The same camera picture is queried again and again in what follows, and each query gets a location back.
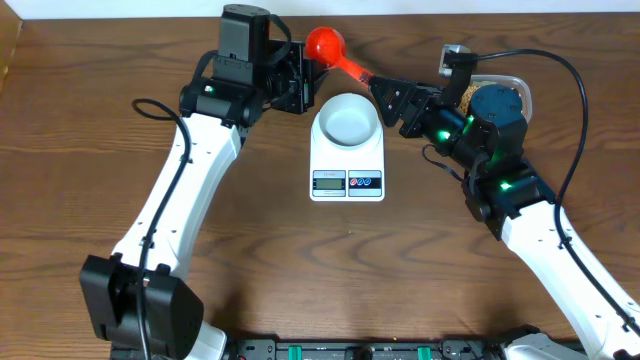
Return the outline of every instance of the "wire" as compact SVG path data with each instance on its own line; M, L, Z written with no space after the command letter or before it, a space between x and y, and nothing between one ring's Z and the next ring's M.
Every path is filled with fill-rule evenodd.
M296 92L296 90L298 90L298 81L300 81L300 73L298 73L298 70L296 69L295 66L293 66L293 64L291 63L291 61L287 60L287 64L289 65L289 68L291 69L291 72L293 73L293 78L295 80L295 82L289 82L289 87L287 88L287 91L278 96L277 98L273 99L270 103L268 107L262 108L262 112L265 113L267 112L267 110L270 110L271 108L273 108L274 106L279 106L281 103L289 100L289 98Z
M168 116L157 116L153 114L149 114L138 106L139 104L149 104L158 107L160 110L167 113ZM140 342L142 343L142 352L144 353L144 358L146 360L151 360L151 349L149 347L149 338L147 336L147 325L146 325L146 302L145 302L145 294L144 294L144 272L147 265L147 255L149 253L149 248L153 243L153 233L156 231L156 227L158 226L158 221L160 221L160 217L162 217L162 213L171 198L171 194L176 188L178 184L178 180L180 180L180 176L184 172L187 163L189 163L189 156L191 155L191 138L189 136L189 130L187 130L187 126L180 116L178 116L173 110L169 109L164 104L152 100L152 99L135 99L131 102L131 106L133 109L140 115L154 119L154 120L173 120L175 121L182 137L184 138L184 153L180 158L180 165L176 170L169 187L167 188L167 192L162 197L160 201L160 205L158 205L158 209L156 213L153 215L151 219L151 224L149 224L149 230L147 230L147 235L142 238L142 251L140 252L140 262L138 264L138 274L137 274L137 283L136 283L136 310L138 317L138 329L140 330Z
M476 180L478 179L478 166L489 161L489 155L482 153L473 160L473 166L471 166L471 178L469 179L469 189L471 195L475 195Z
M609 303L609 305L615 310L616 314L622 318L625 324L624 327L630 328L631 330L633 330L634 333L636 333L636 335L640 336L640 327L636 323L633 316L629 316L629 314L627 314L624 311L624 309L615 301L615 299L613 299L611 294L607 292L607 290L593 276L591 271L589 271L589 269L585 266L585 264L582 262L582 260L576 253L576 251L571 246L571 238L567 237L567 235L564 233L562 223L560 221L560 209L562 208L562 200L564 200L564 195L567 192L569 183L571 182L571 179L573 178L573 174L576 171L576 168L578 167L580 156L582 156L582 152L584 151L584 145L585 145L585 142L587 141L587 129L589 127L589 105L587 101L587 93L584 89L584 83L582 82L582 78L580 77L580 74L578 74L578 71L576 70L576 68L574 68L570 62L568 62L567 60L565 60L564 58L556 54L553 54L544 50L537 50L537 49L517 49L517 50L494 53L494 54L480 55L480 56L476 56L469 59L461 59L461 60L454 59L452 63L475 62L475 61L496 59L500 57L514 56L514 55L538 55L538 56L543 56L543 57L555 60L560 64L562 64L565 68L567 68L567 70L569 70L571 75L573 75L573 78L576 80L576 83L578 84L578 90L580 90L580 97L582 98L582 131L580 132L580 142L578 143L578 150L576 151L576 155L573 158L571 167L569 167L569 172L567 173L567 176L562 182L562 186L560 186L560 191L558 192L558 196L556 197L556 203L553 208L553 220L556 225L557 233L560 236L560 248L564 247L567 249L567 251L569 252L569 255L571 255L571 258L576 263L578 268L580 268L584 276L596 288L596 290L600 293L600 295L602 295L602 297L607 301L607 303Z
M448 167L447 165L445 165L445 164L443 164L441 162L433 161L433 160L431 160L431 159L429 159L427 157L426 151L427 151L427 148L429 148L429 147L432 147L434 149L436 148L435 146L433 146L431 144L427 144L427 145L423 146L422 147L422 157L425 160L427 160L428 162L432 163L433 165L435 165L435 166L437 166L437 167L439 167L441 169L444 169L444 171L448 172L451 176L453 176L454 179L456 179L458 181L462 181L462 177L460 177L460 175L458 175L455 170L453 170L452 168Z

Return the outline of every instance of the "wooden table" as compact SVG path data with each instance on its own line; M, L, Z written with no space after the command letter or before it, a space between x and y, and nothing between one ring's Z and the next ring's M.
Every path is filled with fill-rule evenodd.
M440 49L533 47L569 59L591 104L587 150L566 198L583 240L640 298L640 14L288 18L296 39L337 28L375 73L442 82ZM133 112L177 108L217 19L29 21L0 95L0 353L106 358L78 283L142 208L174 127ZM518 57L480 73L525 79L534 97L526 157L558 189L580 129L579 96L558 64ZM531 271L464 205L459 184L422 159L423 140L385 130L378 204L308 197L309 128L331 96L364 89L340 72L304 116L267 113L220 184L189 285L231 333L399 340L485 335L524 323L575 333Z

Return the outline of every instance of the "scale display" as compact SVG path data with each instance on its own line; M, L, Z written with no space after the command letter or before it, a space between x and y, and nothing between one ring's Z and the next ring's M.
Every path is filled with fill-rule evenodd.
M347 194L349 197L382 196L382 171L317 170L313 172L313 196L344 197Z

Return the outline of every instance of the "white plastic casing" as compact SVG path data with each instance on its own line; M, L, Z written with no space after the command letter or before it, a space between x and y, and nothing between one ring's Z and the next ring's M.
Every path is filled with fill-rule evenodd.
M171 275L184 280L189 277L193 245L213 193L229 165L240 151L240 136L235 127L220 125L220 119L193 114L184 118L191 135L191 163L187 164L171 199L158 222L149 249L147 269L159 264L171 267ZM176 131L173 146L162 172L151 190L135 223L113 249L122 254L122 262L138 266L141 241L149 223L176 173L184 152L184 140Z
M621 349L640 353L640 338L623 329L622 319L584 276L569 252L560 248L560 237L553 221L553 204L539 202L520 210L521 216L508 218L502 240L533 270L576 331L590 359L613 359ZM634 301L589 251L561 209L561 224L571 237L572 247L585 266L621 305L624 311L640 316Z

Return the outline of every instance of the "black bracket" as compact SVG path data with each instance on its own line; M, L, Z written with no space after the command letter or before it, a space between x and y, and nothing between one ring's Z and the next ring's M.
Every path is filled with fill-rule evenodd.
M93 331L100 339L119 346L140 348L136 310L138 269L121 262L89 255L80 272L80 285ZM202 301L170 269L160 265L145 271L147 332L153 354L184 359L196 342L204 306Z

